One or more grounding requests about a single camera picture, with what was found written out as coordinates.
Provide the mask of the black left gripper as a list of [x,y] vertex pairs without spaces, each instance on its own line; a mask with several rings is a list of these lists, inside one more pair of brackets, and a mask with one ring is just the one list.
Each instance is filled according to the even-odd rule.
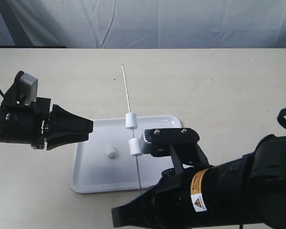
[[36,98],[30,105],[0,106],[0,143],[25,144],[44,149],[43,125],[49,117],[49,137],[46,150],[84,142],[93,131],[93,121],[74,115],[54,104],[50,98]]

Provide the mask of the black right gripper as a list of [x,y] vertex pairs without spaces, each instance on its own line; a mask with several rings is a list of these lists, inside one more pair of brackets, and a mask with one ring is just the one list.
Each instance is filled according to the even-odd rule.
[[193,212],[190,184],[193,169],[166,170],[160,181],[129,203],[112,208],[114,228],[187,229]]

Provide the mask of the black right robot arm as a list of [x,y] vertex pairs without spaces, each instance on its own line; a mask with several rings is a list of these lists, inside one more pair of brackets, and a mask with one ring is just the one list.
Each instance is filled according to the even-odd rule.
[[264,137],[252,153],[212,166],[206,160],[174,166],[157,184],[111,210],[114,228],[194,229],[263,223],[286,229],[286,136]]

